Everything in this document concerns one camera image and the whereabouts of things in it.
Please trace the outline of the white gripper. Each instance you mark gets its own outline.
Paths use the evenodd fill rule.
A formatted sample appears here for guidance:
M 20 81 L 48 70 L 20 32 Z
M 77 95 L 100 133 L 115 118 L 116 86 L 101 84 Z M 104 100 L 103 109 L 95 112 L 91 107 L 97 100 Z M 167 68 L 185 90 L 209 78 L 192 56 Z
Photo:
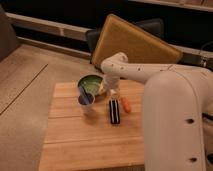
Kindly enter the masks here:
M 119 87 L 120 78 L 117 76 L 112 76 L 105 74 L 103 77 L 103 84 L 100 84 L 98 93 L 103 94 L 106 93 L 106 90 L 117 89 Z

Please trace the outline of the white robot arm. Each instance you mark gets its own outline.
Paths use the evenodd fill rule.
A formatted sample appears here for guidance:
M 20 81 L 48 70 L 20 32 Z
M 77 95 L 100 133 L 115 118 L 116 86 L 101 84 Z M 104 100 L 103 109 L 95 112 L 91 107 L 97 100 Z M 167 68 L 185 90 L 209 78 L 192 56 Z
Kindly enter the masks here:
M 145 171 L 206 171 L 202 114 L 213 104 L 213 71 L 179 64 L 130 63 L 119 52 L 101 63 L 105 85 L 144 85 Z

